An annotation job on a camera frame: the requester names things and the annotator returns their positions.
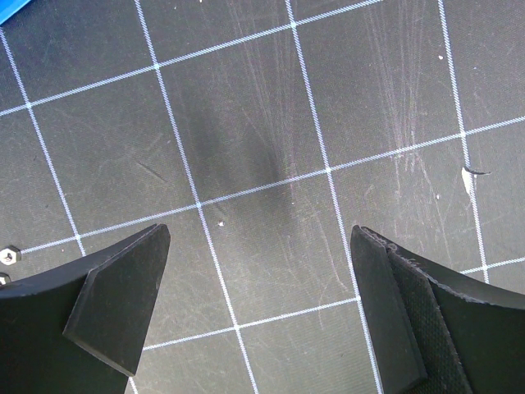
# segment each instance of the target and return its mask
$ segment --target black cutting mat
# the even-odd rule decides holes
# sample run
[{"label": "black cutting mat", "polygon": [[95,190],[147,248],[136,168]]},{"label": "black cutting mat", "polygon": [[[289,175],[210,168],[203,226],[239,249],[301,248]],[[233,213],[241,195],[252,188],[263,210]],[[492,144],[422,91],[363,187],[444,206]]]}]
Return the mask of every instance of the black cutting mat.
[{"label": "black cutting mat", "polygon": [[[0,34],[0,242],[24,252],[4,271],[165,222],[129,393],[379,392],[354,224],[525,293],[523,13],[34,0]],[[470,195],[464,165],[491,173]]]}]

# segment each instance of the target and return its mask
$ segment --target black 3d printed part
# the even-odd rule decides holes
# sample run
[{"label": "black 3d printed part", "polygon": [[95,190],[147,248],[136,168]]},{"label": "black 3d printed part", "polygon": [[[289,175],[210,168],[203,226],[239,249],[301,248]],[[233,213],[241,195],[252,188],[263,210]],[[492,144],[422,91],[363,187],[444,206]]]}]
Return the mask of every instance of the black 3d printed part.
[{"label": "black 3d printed part", "polygon": [[154,225],[0,288],[6,393],[123,393],[139,364],[170,234]]},{"label": "black 3d printed part", "polygon": [[354,227],[351,249],[385,394],[525,392],[525,295],[365,227]]}]

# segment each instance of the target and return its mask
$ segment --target white debris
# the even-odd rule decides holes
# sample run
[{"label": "white debris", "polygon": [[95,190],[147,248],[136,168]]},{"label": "white debris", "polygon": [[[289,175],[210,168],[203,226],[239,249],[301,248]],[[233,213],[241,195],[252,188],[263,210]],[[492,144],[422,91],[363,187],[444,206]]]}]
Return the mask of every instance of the white debris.
[{"label": "white debris", "polygon": [[463,179],[463,184],[468,195],[470,195],[470,192],[473,190],[473,178],[475,177],[475,175],[471,175],[466,167],[461,169],[461,178]]}]

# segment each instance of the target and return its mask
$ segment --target metal nut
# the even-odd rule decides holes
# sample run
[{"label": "metal nut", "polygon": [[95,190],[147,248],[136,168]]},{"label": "metal nut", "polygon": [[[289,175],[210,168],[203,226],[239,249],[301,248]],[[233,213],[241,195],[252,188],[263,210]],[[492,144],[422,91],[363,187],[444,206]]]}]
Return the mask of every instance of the metal nut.
[{"label": "metal nut", "polygon": [[11,281],[11,278],[6,273],[0,273],[0,286],[6,285]]},{"label": "metal nut", "polygon": [[5,265],[12,265],[21,259],[21,251],[14,246],[8,246],[6,249],[0,250],[0,262]]}]

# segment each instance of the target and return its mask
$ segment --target white grid line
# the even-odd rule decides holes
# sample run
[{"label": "white grid line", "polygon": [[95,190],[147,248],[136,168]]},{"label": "white grid line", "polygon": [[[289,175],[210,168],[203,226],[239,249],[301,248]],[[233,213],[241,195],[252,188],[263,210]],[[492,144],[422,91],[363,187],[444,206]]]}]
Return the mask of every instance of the white grid line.
[{"label": "white grid line", "polygon": [[[498,268],[498,267],[503,267],[504,265],[523,263],[524,261],[525,261],[525,257],[520,257],[519,259],[505,260],[505,261],[500,261],[499,263],[488,264],[486,268],[487,269]],[[483,267],[465,269],[464,271],[461,271],[461,273],[462,274],[477,273],[479,271],[483,271]]]},{"label": "white grid line", "polygon": [[142,351],[158,349],[159,347],[166,347],[166,346],[176,345],[178,343],[194,341],[196,339],[212,337],[212,336],[215,336],[215,335],[224,334],[225,332],[232,332],[232,331],[235,331],[234,327],[223,328],[222,330],[206,332],[204,334],[192,335],[191,337],[184,337],[184,338],[181,338],[181,339],[175,339],[173,341],[168,341],[168,342],[158,343],[156,345],[146,346],[145,348],[142,349]]},{"label": "white grid line", "polygon": [[22,111],[26,108],[27,108],[27,105],[19,105],[18,107],[4,109],[3,111],[0,111],[0,117],[3,117],[4,115],[8,115],[13,112]]},{"label": "white grid line", "polygon": [[7,38],[2,28],[0,28],[0,39],[2,40],[3,47],[6,50],[7,58],[9,59],[9,62],[11,63],[11,68],[13,70],[13,73],[15,74],[16,83],[18,84],[18,88],[20,89],[20,92],[22,93],[22,98],[24,99],[25,106],[27,107],[27,110],[30,113],[30,118],[31,118],[31,121],[33,122],[34,131],[36,132],[36,135],[39,139],[40,147],[42,148],[43,155],[46,158],[46,162],[48,164],[49,171],[51,172],[52,179],[55,182],[55,186],[57,187],[58,195],[60,196],[62,205],[64,209],[66,210],[66,216],[71,225],[71,229],[73,230],[73,234],[75,234],[76,243],[78,244],[80,248],[81,254],[85,256],[84,246],[82,245],[82,240],[80,239],[79,232],[76,230],[76,225],[75,225],[75,222],[73,221],[73,217],[71,216],[69,205],[67,205],[66,196],[64,195],[64,192],[62,191],[62,187],[60,186],[60,182],[58,181],[58,176],[57,176],[57,173],[55,172],[55,167],[53,166],[53,162],[51,161],[51,156],[49,155],[48,147],[46,146],[46,143],[43,140],[43,136],[42,136],[42,133],[40,132],[39,124],[36,121],[36,117],[34,116],[33,108],[31,107],[30,100],[27,96],[27,93],[25,92],[24,84],[22,83],[22,79],[18,72],[18,68],[16,67],[15,58],[12,55],[11,49],[9,48],[9,44],[7,43]]},{"label": "white grid line", "polygon": [[[454,70],[454,61],[452,60],[452,46],[450,43],[449,28],[447,27],[447,23],[446,23],[445,6],[443,5],[443,0],[438,0],[438,5],[439,5],[439,10],[440,10],[441,28],[443,29],[443,39],[445,41],[446,56],[447,56],[447,61],[449,65],[450,82],[452,84],[452,94],[454,96],[454,105],[456,108],[456,116],[458,118],[459,133],[461,134],[461,145],[463,146],[463,158],[465,161],[465,166],[470,168],[470,156],[468,154],[467,133],[465,132],[465,126],[463,123],[463,114],[461,110],[461,102],[459,101],[458,83],[456,80],[456,75],[455,75],[455,70]],[[489,283],[489,272],[486,267],[486,256],[485,256],[485,246],[483,245],[482,226],[480,224],[479,212],[477,209],[477,198],[476,198],[476,187],[475,187],[476,184],[475,184],[474,175],[469,173],[469,176],[470,176],[470,181],[472,185],[471,190],[470,190],[470,201],[472,203],[472,213],[474,215],[474,224],[476,227],[477,246],[478,246],[480,258],[482,261],[483,279],[485,280],[485,283]]]},{"label": "white grid line", "polygon": [[[300,316],[302,314],[310,314],[312,312],[318,312],[318,311],[324,310],[324,309],[335,308],[336,306],[351,304],[351,303],[353,303],[353,302],[355,302],[357,300],[358,300],[357,298],[348,298],[347,300],[336,301],[336,302],[332,302],[330,304],[319,305],[319,306],[316,306],[314,308],[303,309],[303,310],[299,310],[297,312],[292,312],[290,314],[280,314],[278,316],[274,316],[273,318],[263,318],[261,320],[256,320],[256,321],[251,322],[251,323],[240,324],[239,325],[239,330],[240,329],[244,329],[244,328],[248,328],[248,327],[259,326],[261,324],[272,323],[272,322],[276,322],[276,321],[279,321],[279,320],[284,320],[286,318],[294,318],[294,317]],[[156,345],[146,346],[145,348],[143,348],[143,351],[154,350],[154,349],[158,349],[160,347],[176,345],[176,344],[187,342],[187,341],[194,341],[196,339],[212,337],[212,336],[215,336],[215,335],[218,335],[218,334],[223,334],[225,332],[232,332],[234,330],[235,330],[234,327],[223,328],[222,330],[206,332],[204,334],[193,335],[191,337],[184,337],[184,338],[181,338],[181,339],[176,339],[174,341],[168,341],[168,342],[158,343]]]},{"label": "white grid line", "polygon": [[296,21],[295,24],[297,26],[304,25],[306,23],[319,21],[320,19],[324,19],[324,18],[327,18],[329,16],[339,15],[339,14],[342,14],[343,12],[356,10],[358,8],[362,8],[362,7],[365,7],[365,6],[370,6],[372,4],[375,4],[377,2],[382,2],[382,1],[383,0],[366,0],[364,2],[358,2],[356,4],[351,4],[349,6],[338,8],[338,9],[333,10],[333,11],[323,12],[322,14],[319,14],[319,15],[310,16],[309,18],[301,19],[300,21]]},{"label": "white grid line", "polygon": [[[370,4],[373,4],[373,3],[376,3],[376,2],[381,2],[381,1],[382,0],[366,0],[364,2],[359,2],[359,3],[353,4],[351,6],[342,7],[342,8],[336,9],[334,11],[325,12],[325,13],[317,15],[317,16],[312,16],[312,17],[309,17],[309,18],[305,18],[305,19],[303,19],[301,21],[297,21],[296,24],[297,25],[304,25],[304,24],[307,24],[307,23],[310,23],[310,22],[319,21],[319,20],[327,18],[329,16],[339,15],[341,13],[344,13],[344,12],[347,12],[347,11],[352,11],[352,10],[355,10],[357,8],[365,7],[367,5],[370,5]],[[164,62],[158,63],[157,66],[158,67],[169,66],[169,65],[174,64],[174,63],[183,62],[184,60],[188,60],[188,59],[191,59],[191,58],[194,58],[194,57],[202,56],[202,55],[207,54],[207,53],[212,53],[212,52],[218,51],[220,49],[224,49],[224,48],[228,48],[228,47],[231,47],[231,46],[234,46],[234,45],[246,43],[248,41],[251,41],[251,40],[254,40],[254,39],[259,39],[259,38],[264,37],[266,35],[274,34],[274,33],[277,33],[279,31],[282,31],[282,30],[288,30],[290,28],[291,28],[290,24],[277,26],[277,27],[274,27],[274,28],[271,28],[271,29],[268,29],[268,30],[264,30],[264,31],[261,31],[261,32],[258,32],[258,33],[254,33],[254,34],[250,34],[250,35],[241,37],[239,39],[232,39],[231,41],[227,41],[227,42],[225,42],[223,44],[213,45],[212,47],[209,47],[209,48],[201,49],[201,50],[198,50],[198,51],[195,51],[195,52],[192,52],[192,53],[188,53],[188,54],[185,54],[185,55],[182,55],[182,56],[179,56],[179,57],[174,57],[174,58],[172,58],[170,60],[166,60]],[[132,76],[137,76],[139,74],[144,74],[145,72],[150,72],[150,71],[153,71],[153,70],[156,70],[155,66],[143,67],[143,68],[140,68],[138,70],[129,71],[129,72],[126,72],[124,74],[120,74],[119,76],[113,76],[112,78],[107,78],[106,80],[100,80],[98,82],[94,82],[93,84],[89,84],[89,85],[86,85],[86,86],[81,86],[79,88],[75,88],[75,89],[72,89],[72,90],[67,90],[66,92],[62,92],[60,94],[54,94],[53,96],[49,96],[47,98],[41,98],[39,100],[35,100],[34,102],[30,103],[30,105],[32,107],[34,107],[36,105],[49,103],[50,101],[62,99],[62,98],[65,98],[67,96],[71,96],[73,94],[77,94],[77,93],[80,93],[80,92],[85,92],[86,90],[95,89],[95,88],[98,88],[100,86],[111,84],[112,82],[116,82],[116,81],[119,81],[119,80],[124,80],[126,78],[131,78]],[[27,108],[26,105],[20,105],[18,107],[14,107],[14,108],[9,108],[9,109],[3,110],[3,111],[0,112],[0,117],[2,117],[4,115],[7,115],[9,113],[21,111],[21,110],[26,109],[26,108]]]},{"label": "white grid line", "polygon": [[514,119],[509,119],[508,121],[500,121],[498,123],[494,123],[489,126],[478,127],[477,129],[472,129],[470,131],[467,131],[467,135],[480,133],[482,131],[493,130],[493,129],[497,129],[497,128],[504,127],[504,126],[510,126],[510,125],[513,125],[514,123],[519,123],[521,121],[525,121],[525,117],[515,117]]},{"label": "white grid line", "polygon": [[[493,268],[498,268],[498,267],[502,267],[502,266],[505,266],[505,265],[515,264],[515,263],[523,263],[523,262],[525,262],[525,257],[521,257],[519,259],[505,260],[505,261],[501,261],[499,263],[488,264],[487,267],[488,267],[488,269],[493,269]],[[476,267],[476,268],[465,269],[465,270],[461,271],[460,273],[462,273],[463,275],[467,275],[469,273],[477,273],[477,272],[482,271],[482,270],[483,270],[482,267]],[[336,306],[350,304],[350,303],[353,303],[353,302],[358,301],[358,300],[360,300],[360,299],[358,299],[358,297],[348,298],[347,300],[336,301],[336,302],[332,302],[330,304],[319,305],[319,306],[314,307],[314,308],[303,309],[303,310],[300,310],[300,311],[297,311],[297,312],[292,312],[292,313],[289,313],[289,314],[280,314],[280,315],[275,316],[273,318],[264,318],[264,319],[261,319],[261,320],[256,320],[256,321],[251,322],[251,323],[240,324],[239,325],[239,329],[253,327],[253,326],[258,326],[260,324],[271,323],[271,322],[275,322],[275,321],[278,321],[278,320],[283,320],[285,318],[293,318],[293,317],[296,317],[296,316],[300,316],[302,314],[309,314],[309,313],[312,313],[312,312],[317,312],[319,310],[330,309],[330,308],[334,308]],[[154,349],[158,349],[160,347],[166,347],[166,346],[171,346],[171,345],[177,345],[179,343],[183,343],[183,342],[187,342],[187,341],[193,341],[193,340],[198,340],[198,339],[201,339],[201,338],[213,337],[215,335],[222,334],[222,333],[225,333],[225,332],[232,332],[234,330],[235,329],[233,327],[229,327],[229,328],[223,328],[221,330],[205,332],[204,334],[193,335],[191,337],[183,337],[181,339],[175,339],[173,341],[166,341],[166,342],[158,343],[158,344],[155,344],[155,345],[146,346],[145,348],[143,348],[143,351],[154,350]]]},{"label": "white grid line", "polygon": [[206,218],[204,217],[203,208],[202,208],[202,205],[201,205],[201,203],[199,201],[199,195],[197,194],[197,189],[195,187],[194,178],[192,177],[191,170],[189,169],[188,160],[186,158],[184,147],[182,145],[182,139],[180,138],[180,133],[179,133],[179,130],[177,128],[177,125],[176,125],[176,122],[175,122],[175,117],[174,117],[173,111],[171,109],[170,100],[169,100],[168,95],[167,95],[166,86],[164,85],[164,81],[162,79],[162,74],[160,72],[160,67],[159,67],[159,65],[157,63],[157,56],[155,55],[155,51],[153,49],[151,38],[149,36],[148,27],[146,25],[146,21],[144,19],[144,14],[142,12],[142,7],[140,6],[140,0],[135,0],[135,5],[136,5],[136,8],[137,8],[137,12],[139,14],[140,24],[142,25],[142,29],[144,31],[144,37],[146,38],[146,42],[148,44],[149,54],[151,56],[151,59],[152,59],[152,62],[153,62],[153,66],[155,67],[155,71],[157,72],[158,83],[159,83],[161,91],[162,91],[162,97],[164,98],[164,103],[166,104],[166,110],[167,110],[168,116],[170,118],[171,127],[173,129],[173,133],[175,134],[175,138],[176,138],[176,141],[177,141],[177,146],[179,148],[179,153],[180,153],[180,156],[182,158],[182,163],[183,163],[184,168],[185,168],[186,176],[188,178],[189,187],[190,187],[191,193],[192,193],[192,195],[194,197],[195,205],[197,206],[197,210],[199,211],[200,220],[201,220],[201,223],[203,224],[204,234],[206,236],[206,240],[208,241],[208,247],[209,247],[210,252],[212,254],[212,259],[213,259],[213,263],[215,264],[215,269],[217,271],[219,282],[221,283],[222,293],[223,293],[224,298],[226,300],[226,305],[227,305],[228,311],[230,313],[231,322],[233,323],[233,326],[234,326],[234,329],[235,329],[235,334],[237,335],[237,340],[239,342],[239,347],[240,347],[240,350],[241,350],[241,353],[242,353],[242,356],[243,356],[243,359],[244,359],[244,364],[246,365],[246,369],[248,370],[248,375],[249,375],[250,382],[252,383],[253,392],[255,394],[258,394],[257,383],[255,382],[255,377],[253,375],[252,367],[251,367],[251,365],[249,363],[248,354],[246,352],[246,348],[244,347],[244,341],[243,341],[243,338],[242,338],[242,336],[240,334],[239,325],[237,324],[237,318],[235,317],[235,312],[234,312],[233,306],[231,304],[231,298],[230,298],[230,295],[228,294],[228,289],[226,288],[226,282],[224,280],[224,277],[222,276],[221,266],[219,265],[219,261],[218,261],[218,258],[217,258],[217,254],[215,252],[215,247],[213,246],[212,237],[210,235],[208,224],[206,223]]},{"label": "white grid line", "polygon": [[364,339],[365,339],[365,342],[367,344],[368,357],[370,359],[370,365],[372,367],[372,373],[373,373],[373,376],[374,376],[374,381],[376,383],[377,392],[381,394],[381,393],[383,393],[383,389],[382,389],[382,386],[381,386],[381,380],[380,380],[380,377],[379,377],[379,372],[377,370],[376,358],[374,356],[374,352],[373,352],[373,348],[372,348],[372,340],[370,339],[370,332],[368,331],[368,324],[367,324],[366,316],[364,314],[363,303],[361,302],[361,298],[359,296],[359,288],[358,288],[357,280],[356,280],[356,277],[355,277],[354,267],[353,267],[353,264],[352,264],[352,257],[350,255],[350,248],[348,246],[348,241],[346,239],[345,225],[343,223],[343,218],[341,217],[340,208],[339,208],[339,201],[337,199],[336,187],[334,185],[334,180],[333,180],[333,177],[332,177],[332,174],[331,174],[331,167],[330,167],[330,163],[328,161],[328,154],[326,152],[326,147],[325,147],[324,140],[323,140],[323,137],[322,137],[322,130],[321,130],[321,125],[319,123],[319,118],[317,116],[317,109],[316,109],[316,106],[315,106],[315,102],[313,100],[312,87],[310,86],[310,79],[308,78],[308,72],[307,72],[307,69],[306,69],[306,62],[305,62],[304,56],[303,56],[303,49],[301,48],[301,43],[299,41],[299,33],[297,32],[297,23],[295,22],[295,19],[294,19],[294,12],[292,10],[292,6],[291,6],[291,3],[290,3],[290,0],[285,0],[285,1],[286,1],[286,10],[288,11],[288,17],[290,18],[290,24],[292,26],[292,33],[294,35],[294,42],[295,42],[295,48],[297,50],[297,56],[298,56],[298,59],[299,59],[299,64],[301,66],[301,71],[303,73],[304,87],[306,88],[306,93],[307,93],[307,96],[308,96],[308,102],[310,104],[310,110],[312,112],[313,124],[315,125],[315,130],[316,130],[316,133],[317,133],[317,139],[318,139],[318,142],[319,142],[319,148],[321,149],[322,161],[324,163],[325,170],[326,170],[326,177],[328,178],[328,183],[330,185],[331,198],[332,198],[332,202],[334,204],[334,210],[336,211],[337,223],[339,225],[341,239],[343,241],[343,246],[345,248],[345,255],[346,255],[346,260],[347,260],[348,266],[349,266],[350,277],[352,279],[352,285],[353,285],[353,288],[354,288],[354,293],[356,295],[357,302],[358,302],[359,318],[361,320],[361,325],[363,327]]},{"label": "white grid line", "polygon": [[131,385],[131,390],[133,390],[133,394],[139,394],[139,390],[137,390],[137,386],[135,385],[135,380],[133,378],[129,378],[128,381]]},{"label": "white grid line", "polygon": [[[496,128],[499,128],[499,127],[512,125],[514,123],[519,123],[521,121],[525,121],[525,117],[517,117],[517,118],[511,119],[511,120],[508,120],[508,121],[502,121],[500,123],[495,123],[493,125],[484,126],[484,127],[480,127],[480,128],[471,130],[471,131],[467,131],[467,135],[493,130],[493,129],[496,129]],[[413,150],[416,150],[416,149],[426,148],[426,147],[432,146],[434,144],[441,144],[441,143],[444,143],[444,142],[447,142],[447,141],[450,141],[450,140],[456,140],[458,138],[461,138],[461,134],[460,133],[453,134],[453,135],[447,135],[445,137],[437,138],[435,140],[425,141],[425,142],[422,142],[422,143],[419,143],[419,144],[410,145],[410,146],[407,146],[407,147],[404,147],[404,148],[399,148],[399,149],[391,150],[391,151],[388,151],[388,152],[375,154],[375,155],[372,155],[372,156],[369,156],[369,157],[366,157],[366,158],[359,158],[359,159],[354,160],[352,162],[339,164],[337,166],[331,167],[331,170],[333,172],[334,171],[339,171],[339,170],[344,169],[344,168],[357,166],[359,164],[372,162],[374,160],[379,160],[379,159],[382,159],[382,158],[388,158],[390,156],[395,156],[396,154],[406,153],[406,152],[410,152],[410,151],[413,151]],[[287,185],[287,184],[292,183],[292,182],[301,181],[303,179],[307,179],[307,178],[311,178],[313,176],[319,176],[319,175],[323,175],[323,174],[326,174],[326,170],[318,170],[318,171],[314,171],[314,172],[309,172],[309,173],[306,173],[306,174],[303,174],[303,175],[294,176],[294,177],[291,177],[291,178],[288,178],[288,179],[284,179],[282,181],[269,183],[269,184],[266,184],[266,185],[263,185],[263,186],[256,186],[254,188],[243,190],[243,191],[239,191],[239,192],[236,192],[236,193],[232,193],[230,195],[223,195],[222,197],[217,197],[215,199],[210,199],[210,200],[204,201],[204,202],[201,203],[201,205],[205,206],[205,205],[215,204],[215,203],[222,202],[222,201],[227,201],[229,199],[234,199],[234,198],[237,198],[237,197],[240,197],[240,196],[243,196],[243,195],[250,195],[250,194],[256,193],[258,191],[271,189],[272,187]],[[157,219],[157,218],[164,218],[166,216],[175,215],[175,214],[178,214],[178,213],[181,213],[181,212],[184,212],[184,211],[188,211],[188,210],[191,210],[191,209],[195,209],[195,208],[197,208],[197,205],[196,204],[191,204],[191,205],[187,205],[187,206],[182,207],[182,208],[172,209],[171,211],[166,211],[166,212],[162,212],[162,213],[156,213],[156,214],[151,215],[151,216],[146,216],[146,217],[143,217],[143,218],[134,219],[134,220],[131,220],[131,221],[128,221],[128,222],[123,222],[123,223],[120,223],[120,224],[116,224],[114,226],[104,227],[104,228],[101,228],[101,229],[98,229],[98,230],[95,230],[95,231],[90,231],[90,232],[86,232],[84,234],[80,234],[80,239],[87,238],[89,236],[96,236],[98,234],[103,234],[104,232],[114,231],[114,230],[117,230],[117,229],[120,229],[120,228],[125,228],[125,227],[128,227],[128,226],[133,226],[135,224],[139,224],[139,223],[142,223],[142,222],[147,222],[149,220],[153,220],[153,219]],[[31,248],[22,250],[22,253],[23,254],[28,254],[28,253],[35,252],[37,250],[47,249],[48,247],[65,244],[67,242],[74,241],[74,240],[75,240],[75,237],[64,238],[62,240],[53,241],[53,242],[49,242],[49,243],[46,243],[46,244],[43,244],[43,245],[37,245],[37,246],[31,247]]]}]

